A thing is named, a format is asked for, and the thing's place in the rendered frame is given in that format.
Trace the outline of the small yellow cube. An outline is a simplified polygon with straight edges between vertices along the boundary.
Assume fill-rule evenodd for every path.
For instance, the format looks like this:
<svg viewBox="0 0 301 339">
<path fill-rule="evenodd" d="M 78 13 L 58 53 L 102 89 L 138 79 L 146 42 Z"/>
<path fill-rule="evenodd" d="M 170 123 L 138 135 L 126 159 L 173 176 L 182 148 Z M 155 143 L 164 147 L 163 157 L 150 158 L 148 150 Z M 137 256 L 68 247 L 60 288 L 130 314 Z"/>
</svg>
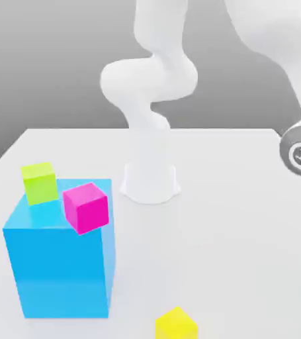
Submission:
<svg viewBox="0 0 301 339">
<path fill-rule="evenodd" d="M 155 339 L 198 339 L 198 326 L 181 307 L 175 307 L 155 321 Z"/>
</svg>

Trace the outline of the large blue box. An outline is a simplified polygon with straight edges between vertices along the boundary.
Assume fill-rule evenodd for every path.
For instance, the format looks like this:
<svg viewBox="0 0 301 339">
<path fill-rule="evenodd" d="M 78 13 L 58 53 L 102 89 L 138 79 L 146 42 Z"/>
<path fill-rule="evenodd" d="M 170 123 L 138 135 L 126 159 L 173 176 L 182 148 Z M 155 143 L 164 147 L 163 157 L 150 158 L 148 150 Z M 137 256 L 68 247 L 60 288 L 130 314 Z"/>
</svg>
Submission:
<svg viewBox="0 0 301 339">
<path fill-rule="evenodd" d="M 112 181 L 92 182 L 107 195 L 107 225 L 79 235 L 61 199 L 30 206 L 22 196 L 3 227 L 26 318 L 109 316 L 116 263 Z"/>
</svg>

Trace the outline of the small magenta cube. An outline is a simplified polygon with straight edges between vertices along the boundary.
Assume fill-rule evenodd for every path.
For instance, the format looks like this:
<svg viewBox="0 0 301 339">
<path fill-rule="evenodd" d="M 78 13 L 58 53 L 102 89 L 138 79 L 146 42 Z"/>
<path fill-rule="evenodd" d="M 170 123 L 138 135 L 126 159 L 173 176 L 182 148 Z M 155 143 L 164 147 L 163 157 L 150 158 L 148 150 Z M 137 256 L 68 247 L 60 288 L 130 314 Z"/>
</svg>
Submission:
<svg viewBox="0 0 301 339">
<path fill-rule="evenodd" d="M 93 182 L 62 192 L 65 218 L 78 235 L 109 223 L 108 197 Z"/>
</svg>

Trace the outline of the small lime green cube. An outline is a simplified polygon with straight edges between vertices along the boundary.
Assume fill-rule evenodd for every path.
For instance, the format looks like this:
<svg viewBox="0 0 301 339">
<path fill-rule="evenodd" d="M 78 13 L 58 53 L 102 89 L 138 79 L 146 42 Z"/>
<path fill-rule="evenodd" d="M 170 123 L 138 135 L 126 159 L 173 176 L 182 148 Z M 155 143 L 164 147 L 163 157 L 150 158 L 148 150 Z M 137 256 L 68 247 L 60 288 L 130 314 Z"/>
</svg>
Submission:
<svg viewBox="0 0 301 339">
<path fill-rule="evenodd" d="M 58 199 L 56 175 L 50 162 L 22 166 L 21 173 L 30 206 Z"/>
</svg>

